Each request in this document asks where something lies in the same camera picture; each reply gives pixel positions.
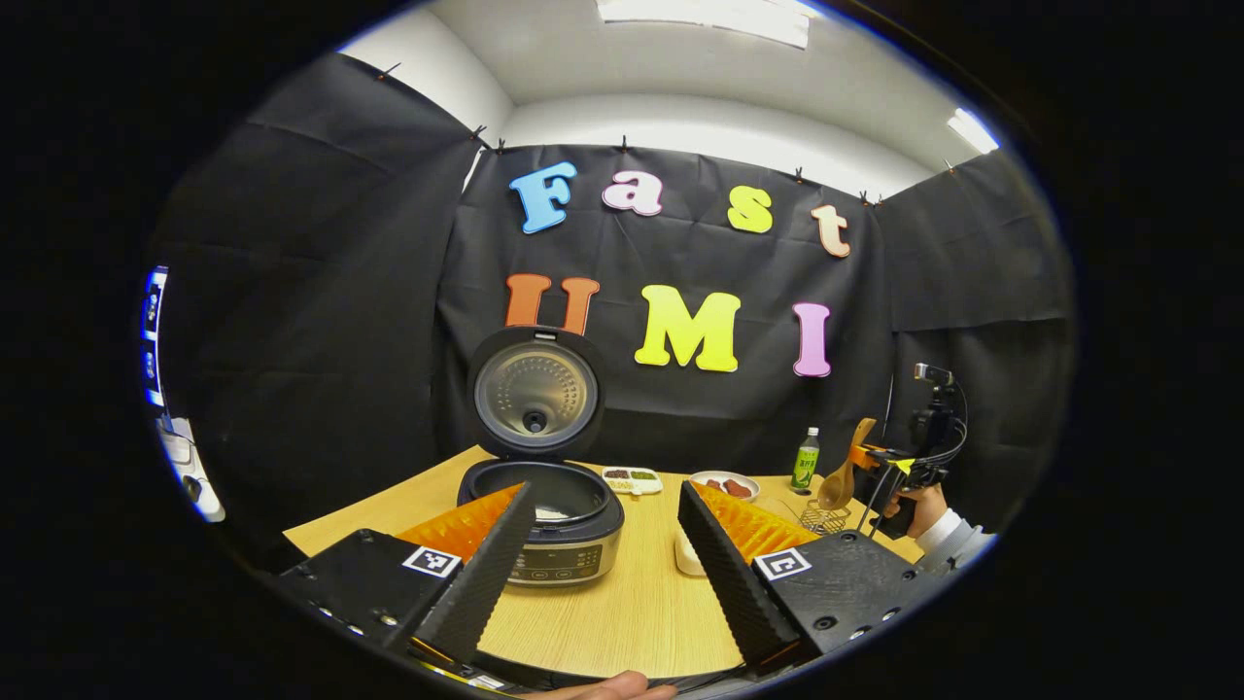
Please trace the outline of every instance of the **table surface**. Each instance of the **table surface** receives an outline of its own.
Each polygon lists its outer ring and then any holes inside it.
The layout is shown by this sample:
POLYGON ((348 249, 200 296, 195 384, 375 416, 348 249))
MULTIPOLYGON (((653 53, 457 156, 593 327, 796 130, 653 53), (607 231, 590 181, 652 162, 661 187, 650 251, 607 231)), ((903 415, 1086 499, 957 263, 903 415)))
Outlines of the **table surface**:
MULTIPOLYGON (((463 474, 488 459, 483 449, 471 448, 374 496, 287 530, 285 536, 311 557, 358 528, 401 533, 454 509, 463 474)), ((618 495, 626 525, 613 568, 600 579, 569 588, 506 586, 479 649, 587 676, 634 669, 649 678, 669 678, 741 664, 708 579, 687 576, 674 564, 678 492, 685 479, 661 474, 661 494, 618 495)), ((753 479, 760 485, 756 506, 799 522, 796 513, 810 496, 794 494, 789 476, 753 479)), ((820 475, 812 479, 814 494, 821 481, 820 475)), ((851 501, 847 528, 858 525, 863 510, 863 504, 851 501)), ((909 537, 894 541, 877 532, 876 540, 908 562, 922 556, 909 537)))

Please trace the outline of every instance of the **colorful foam letter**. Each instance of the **colorful foam letter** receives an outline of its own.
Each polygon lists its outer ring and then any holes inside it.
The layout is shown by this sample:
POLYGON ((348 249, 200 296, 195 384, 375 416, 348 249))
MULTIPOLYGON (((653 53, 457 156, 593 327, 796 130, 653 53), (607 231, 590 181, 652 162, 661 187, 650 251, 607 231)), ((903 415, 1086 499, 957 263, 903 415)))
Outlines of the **colorful foam letter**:
POLYGON ((505 310, 505 325, 536 325, 540 297, 552 286, 545 275, 514 274, 505 279, 510 287, 510 307, 505 310))
MULTIPOLYGON (((510 306, 505 311, 505 325, 536 325, 540 315, 540 297, 552 286, 545 275, 513 274, 505 280, 510 287, 510 306)), ((571 276, 561 281, 566 290, 566 320, 562 328, 583 334, 587 328, 587 306, 592 293, 601 290, 601 282, 586 276, 571 276)))
POLYGON ((851 245, 843 242, 842 236, 838 234, 841 229, 847 228, 847 220, 838 215, 838 210, 833 208, 833 204, 812 209, 812 218, 821 226, 821 245, 825 246, 830 255, 846 257, 851 254, 851 245))
POLYGON ((743 303, 738 296, 714 291, 704 298, 695 317, 692 317, 683 303, 683 295, 673 286, 649 283, 641 293, 648 300, 648 329, 643 337, 643 347, 636 349, 636 363, 668 366, 668 334, 674 357, 684 368, 692 362, 700 341, 704 341, 704 349, 695 358, 697 368, 713 373, 733 373, 739 369, 739 362, 734 359, 734 312, 743 303))
POLYGON ((799 302, 792 306, 799 316, 799 377, 829 377, 830 364, 825 362, 825 318, 830 310, 820 303, 799 302))
POLYGON ((570 184, 565 178, 575 177, 578 170, 570 160, 539 169, 534 173, 516 177, 510 189, 519 191, 522 210, 527 220, 522 223, 522 233, 532 234, 566 220, 566 211, 552 205, 556 199, 561 204, 570 201, 570 184))
POLYGON ((652 216, 661 213, 661 178, 641 170, 622 170, 613 174, 613 182, 601 193, 601 199, 615 209, 633 209, 652 216))
POLYGON ((601 290, 601 282, 586 276, 569 276, 561 280, 561 287, 566 290, 566 320, 561 327, 583 334, 587 329, 587 303, 592 293, 601 290))
POLYGON ((764 233, 774 225, 774 215, 769 211, 773 203, 764 189, 740 184, 730 190, 730 209, 725 215, 739 230, 764 233))

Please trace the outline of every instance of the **wooden spoon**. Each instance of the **wooden spoon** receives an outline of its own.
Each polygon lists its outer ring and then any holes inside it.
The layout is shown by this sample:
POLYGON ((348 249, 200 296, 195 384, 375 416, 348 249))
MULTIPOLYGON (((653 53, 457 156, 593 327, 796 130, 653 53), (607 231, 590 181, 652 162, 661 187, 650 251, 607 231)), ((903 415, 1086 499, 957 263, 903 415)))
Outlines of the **wooden spoon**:
MULTIPOLYGON (((855 436, 851 438, 851 448, 863 443, 863 439, 875 425, 877 425, 877 419, 863 419, 860 421, 860 425, 856 426, 855 436)), ((838 471, 825 477, 825 481, 821 482, 821 489, 816 492, 817 504, 826 511, 837 511, 845 507, 851 502, 851 496, 855 494, 855 466, 850 460, 851 448, 847 448, 848 459, 842 463, 838 471)))

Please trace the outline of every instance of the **white wall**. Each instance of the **white wall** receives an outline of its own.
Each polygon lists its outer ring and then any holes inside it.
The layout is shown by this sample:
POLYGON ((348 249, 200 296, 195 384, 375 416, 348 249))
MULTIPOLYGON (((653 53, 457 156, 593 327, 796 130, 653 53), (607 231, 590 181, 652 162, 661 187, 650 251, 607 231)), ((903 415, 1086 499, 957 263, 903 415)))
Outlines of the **white wall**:
POLYGON ((805 117, 685 94, 598 94, 522 104, 505 145, 621 144, 689 150, 794 173, 835 189, 888 196, 934 173, 853 132, 805 117))
POLYGON ((427 7, 408 10, 338 48, 381 70, 402 63, 391 76, 418 90, 462 123, 488 127, 496 143, 514 101, 484 63, 427 7))

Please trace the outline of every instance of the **rice cooker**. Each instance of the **rice cooker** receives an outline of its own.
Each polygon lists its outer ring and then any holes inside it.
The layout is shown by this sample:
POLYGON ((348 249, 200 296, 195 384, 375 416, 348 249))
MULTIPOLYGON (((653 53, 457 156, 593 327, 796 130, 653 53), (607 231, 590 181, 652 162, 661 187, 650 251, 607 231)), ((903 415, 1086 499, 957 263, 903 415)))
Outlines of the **rice cooker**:
POLYGON ((565 463, 600 430, 602 363, 586 337, 546 326, 511 326, 480 343, 470 363, 480 445, 495 460, 463 475, 458 505, 529 482, 536 520, 509 582, 575 586, 613 567, 622 504, 596 472, 565 463))

